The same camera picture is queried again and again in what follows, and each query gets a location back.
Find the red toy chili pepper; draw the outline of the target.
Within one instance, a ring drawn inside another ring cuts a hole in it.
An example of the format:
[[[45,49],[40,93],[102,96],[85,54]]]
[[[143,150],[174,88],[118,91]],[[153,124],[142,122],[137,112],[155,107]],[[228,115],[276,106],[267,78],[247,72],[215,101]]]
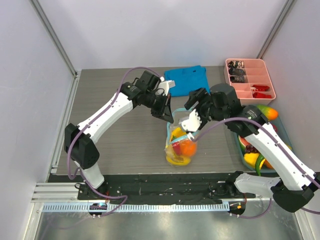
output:
[[[181,146],[180,146],[180,142],[174,142],[172,144],[172,149],[174,151],[174,153],[177,155],[177,156],[181,156],[182,155],[182,151],[181,151]]]

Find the clear zip top bag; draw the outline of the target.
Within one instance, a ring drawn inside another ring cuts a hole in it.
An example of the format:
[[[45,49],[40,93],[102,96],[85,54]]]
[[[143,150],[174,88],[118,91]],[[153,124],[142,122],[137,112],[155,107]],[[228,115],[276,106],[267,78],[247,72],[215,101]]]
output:
[[[197,143],[188,139],[187,133],[179,126],[178,117],[186,117],[190,112],[178,108],[172,112],[174,122],[166,124],[165,159],[173,166],[188,165],[197,152]]]

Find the toy orange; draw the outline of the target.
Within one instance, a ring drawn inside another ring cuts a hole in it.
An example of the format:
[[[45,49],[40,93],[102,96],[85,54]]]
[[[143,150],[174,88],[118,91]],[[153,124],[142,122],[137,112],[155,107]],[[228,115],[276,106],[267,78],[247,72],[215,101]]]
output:
[[[193,157],[197,152],[197,143],[191,140],[185,140],[180,143],[180,151],[183,156]]]

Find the yellow toy mango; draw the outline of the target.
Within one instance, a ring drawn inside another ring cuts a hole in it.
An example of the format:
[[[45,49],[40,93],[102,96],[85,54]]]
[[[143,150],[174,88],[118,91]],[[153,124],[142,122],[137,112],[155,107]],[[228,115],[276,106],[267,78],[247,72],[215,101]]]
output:
[[[190,157],[178,156],[178,157],[165,157],[166,161],[173,166],[187,166],[191,162]]]

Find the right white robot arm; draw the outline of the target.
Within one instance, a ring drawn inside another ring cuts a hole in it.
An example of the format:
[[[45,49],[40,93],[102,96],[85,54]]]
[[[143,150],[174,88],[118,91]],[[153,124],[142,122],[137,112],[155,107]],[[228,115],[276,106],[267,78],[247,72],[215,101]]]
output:
[[[304,209],[319,190],[319,173],[290,150],[255,105],[242,105],[231,85],[219,83],[210,90],[191,91],[184,107],[191,112],[180,126],[190,140],[200,140],[204,134],[196,132],[209,121],[215,121],[214,127],[224,124],[255,147],[278,175],[263,177],[236,171],[226,180],[225,190],[230,197],[255,194],[273,199],[281,208],[294,213]]]

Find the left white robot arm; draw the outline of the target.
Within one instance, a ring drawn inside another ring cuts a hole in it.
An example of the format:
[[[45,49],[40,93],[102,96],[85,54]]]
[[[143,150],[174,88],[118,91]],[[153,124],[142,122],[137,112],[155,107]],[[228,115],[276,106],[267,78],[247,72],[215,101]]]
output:
[[[105,178],[98,166],[100,153],[97,142],[122,116],[137,106],[150,109],[153,117],[173,123],[170,89],[173,80],[166,80],[144,68],[132,82],[122,80],[112,98],[98,111],[77,125],[69,123],[64,130],[64,151],[67,161],[73,161],[90,185],[89,194],[100,200],[107,192]]]

